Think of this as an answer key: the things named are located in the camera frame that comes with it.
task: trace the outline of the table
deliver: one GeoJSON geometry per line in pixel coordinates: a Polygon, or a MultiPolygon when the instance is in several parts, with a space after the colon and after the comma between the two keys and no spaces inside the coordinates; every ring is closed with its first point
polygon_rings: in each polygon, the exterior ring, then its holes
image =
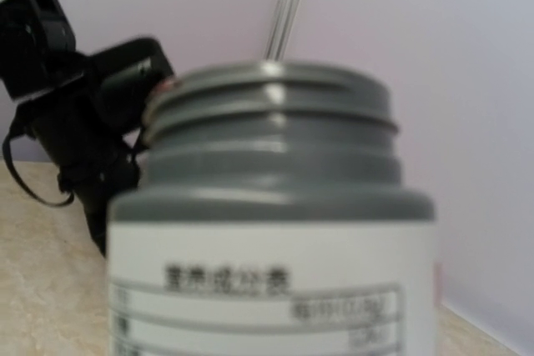
{"type": "MultiPolygon", "coordinates": [[[[46,199],[60,199],[50,163],[17,163],[46,199]]],[[[105,355],[105,262],[91,243],[81,205],[46,208],[0,167],[0,354],[105,355]]],[[[441,356],[514,355],[442,308],[441,356]]]]}

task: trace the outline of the white label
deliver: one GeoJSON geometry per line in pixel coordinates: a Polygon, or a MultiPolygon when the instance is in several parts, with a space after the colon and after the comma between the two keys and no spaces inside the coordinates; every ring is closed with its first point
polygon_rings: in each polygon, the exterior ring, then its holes
{"type": "Polygon", "coordinates": [[[110,355],[432,356],[428,223],[116,223],[110,355]]]}

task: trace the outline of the wall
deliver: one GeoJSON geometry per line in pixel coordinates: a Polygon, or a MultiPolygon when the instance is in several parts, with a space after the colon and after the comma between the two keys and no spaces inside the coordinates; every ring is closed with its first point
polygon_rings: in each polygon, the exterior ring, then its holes
{"type": "Polygon", "coordinates": [[[437,201],[446,303],[534,354],[532,0],[302,0],[286,56],[390,86],[406,181],[437,201]]]}
{"type": "MultiPolygon", "coordinates": [[[[213,63],[263,56],[277,0],[60,0],[79,48],[96,51],[139,34],[162,42],[176,73],[213,63]]],[[[14,106],[0,88],[0,135],[14,106]]],[[[46,158],[36,143],[19,140],[15,158],[46,158]]]]}

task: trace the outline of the silver pole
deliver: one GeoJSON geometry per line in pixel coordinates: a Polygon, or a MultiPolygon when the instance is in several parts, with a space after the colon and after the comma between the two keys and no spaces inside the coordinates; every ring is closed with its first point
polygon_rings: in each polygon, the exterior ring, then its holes
{"type": "Polygon", "coordinates": [[[280,60],[284,56],[298,5],[299,0],[278,1],[265,58],[280,60]]]}

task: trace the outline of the marble surface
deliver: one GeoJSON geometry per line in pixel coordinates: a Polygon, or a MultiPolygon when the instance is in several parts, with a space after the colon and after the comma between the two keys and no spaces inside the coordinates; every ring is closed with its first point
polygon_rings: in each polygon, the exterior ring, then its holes
{"type": "MultiPolygon", "coordinates": [[[[55,167],[19,163],[24,179],[60,199],[55,167]]],[[[0,355],[105,355],[105,263],[78,203],[45,208],[0,167],[0,355]]],[[[441,356],[515,353],[451,311],[440,313],[441,356]]]]}

